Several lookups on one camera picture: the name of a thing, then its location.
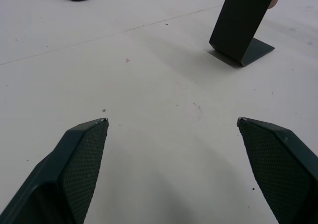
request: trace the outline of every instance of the floor surface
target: floor surface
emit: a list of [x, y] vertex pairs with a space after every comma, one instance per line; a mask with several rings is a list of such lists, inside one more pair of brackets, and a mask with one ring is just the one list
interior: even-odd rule
[[318, 0], [268, 11], [276, 49], [243, 69], [208, 43], [223, 2], [0, 0], [0, 211], [68, 128], [108, 117], [86, 224], [277, 223], [236, 121], [318, 154]]

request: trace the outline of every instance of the black stand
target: black stand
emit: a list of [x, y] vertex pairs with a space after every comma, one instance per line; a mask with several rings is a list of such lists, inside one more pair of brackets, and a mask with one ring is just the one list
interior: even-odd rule
[[210, 44], [247, 66], [275, 48], [254, 38], [272, 0], [225, 0]]

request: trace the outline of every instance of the white table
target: white table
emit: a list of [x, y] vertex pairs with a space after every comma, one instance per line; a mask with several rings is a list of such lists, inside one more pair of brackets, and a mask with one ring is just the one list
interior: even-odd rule
[[236, 121], [318, 153], [318, 0], [280, 0], [256, 34], [276, 49], [244, 69], [210, 54], [223, 1], [0, 0], [0, 211], [68, 128], [108, 117], [86, 224], [277, 223]]

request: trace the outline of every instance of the white tabletop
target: white tabletop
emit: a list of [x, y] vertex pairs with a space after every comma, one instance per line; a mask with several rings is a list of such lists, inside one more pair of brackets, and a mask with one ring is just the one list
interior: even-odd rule
[[0, 0], [0, 211], [68, 128], [108, 117], [86, 224], [277, 223], [236, 121], [318, 153], [318, 0], [268, 11], [276, 49], [243, 69], [211, 55], [223, 2]]

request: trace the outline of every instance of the black metal bracket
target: black metal bracket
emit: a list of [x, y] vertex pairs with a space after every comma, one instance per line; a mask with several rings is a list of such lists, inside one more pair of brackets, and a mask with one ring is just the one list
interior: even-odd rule
[[275, 48], [254, 38], [272, 0], [225, 0], [210, 44], [247, 66]]

